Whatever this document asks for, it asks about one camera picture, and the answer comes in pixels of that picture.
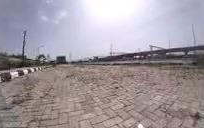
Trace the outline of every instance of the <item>utility pole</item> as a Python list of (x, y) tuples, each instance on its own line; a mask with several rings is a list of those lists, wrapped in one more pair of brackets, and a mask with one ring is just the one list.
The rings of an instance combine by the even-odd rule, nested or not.
[(26, 34), (27, 34), (27, 31), (24, 31), (23, 32), (23, 48), (22, 48), (22, 67), (24, 66), (24, 59), (25, 59), (25, 46), (26, 46)]
[(170, 44), (171, 44), (171, 42), (170, 42), (170, 40), (169, 40), (169, 49), (170, 49)]
[(191, 29), (192, 29), (192, 35), (193, 35), (193, 40), (194, 40), (194, 55), (196, 54), (196, 50), (195, 50), (195, 47), (196, 47), (196, 37), (195, 37), (195, 31), (194, 31), (194, 25), (192, 24), (191, 25)]
[(72, 62), (72, 52), (69, 52), (69, 63)]
[(113, 52), (112, 52), (112, 44), (110, 46), (110, 56), (112, 56)]

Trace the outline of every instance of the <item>road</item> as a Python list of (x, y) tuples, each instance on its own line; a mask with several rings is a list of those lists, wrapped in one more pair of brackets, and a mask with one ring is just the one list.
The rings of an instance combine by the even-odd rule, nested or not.
[(204, 69), (70, 66), (0, 84), (6, 128), (204, 128)]

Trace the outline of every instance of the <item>tree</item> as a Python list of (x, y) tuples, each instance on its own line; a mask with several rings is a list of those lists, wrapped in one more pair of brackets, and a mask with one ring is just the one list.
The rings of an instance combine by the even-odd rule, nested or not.
[(37, 60), (38, 60), (38, 61), (44, 61), (44, 62), (45, 62), (46, 57), (45, 57), (44, 54), (40, 54), (39, 56), (37, 56)]

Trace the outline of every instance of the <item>construction crane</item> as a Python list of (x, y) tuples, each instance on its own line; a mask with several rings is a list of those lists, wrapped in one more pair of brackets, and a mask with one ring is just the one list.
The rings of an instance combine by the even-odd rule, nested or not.
[(165, 48), (162, 48), (159, 46), (154, 46), (154, 45), (149, 45), (149, 47), (150, 47), (150, 51), (153, 51), (153, 48), (157, 48), (157, 49), (161, 49), (161, 50), (165, 49)]

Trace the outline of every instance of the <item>curb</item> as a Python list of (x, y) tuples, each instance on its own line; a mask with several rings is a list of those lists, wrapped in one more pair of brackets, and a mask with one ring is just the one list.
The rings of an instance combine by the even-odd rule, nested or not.
[(13, 71), (13, 72), (5, 72), (5, 73), (0, 73), (0, 83), (1, 82), (6, 82), (6, 81), (10, 81), (14, 78), (26, 75), (26, 74), (30, 74), (39, 70), (42, 70), (44, 68), (47, 68), (49, 66), (41, 66), (41, 67), (35, 67), (35, 68), (28, 68), (25, 70), (17, 70), (17, 71)]

